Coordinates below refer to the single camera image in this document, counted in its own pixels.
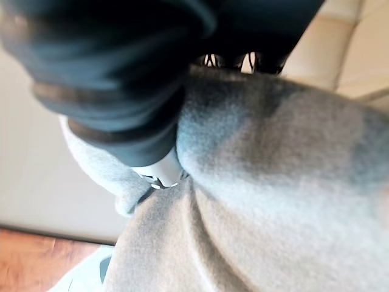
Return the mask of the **right robot hand black cloth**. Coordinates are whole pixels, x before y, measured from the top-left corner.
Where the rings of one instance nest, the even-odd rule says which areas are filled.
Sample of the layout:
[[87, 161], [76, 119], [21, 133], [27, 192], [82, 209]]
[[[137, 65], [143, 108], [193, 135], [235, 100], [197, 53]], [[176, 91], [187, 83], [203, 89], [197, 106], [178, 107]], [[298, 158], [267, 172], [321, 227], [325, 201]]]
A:
[[47, 109], [156, 189], [184, 176], [191, 65], [279, 74], [321, 1], [2, 1], [1, 40]]

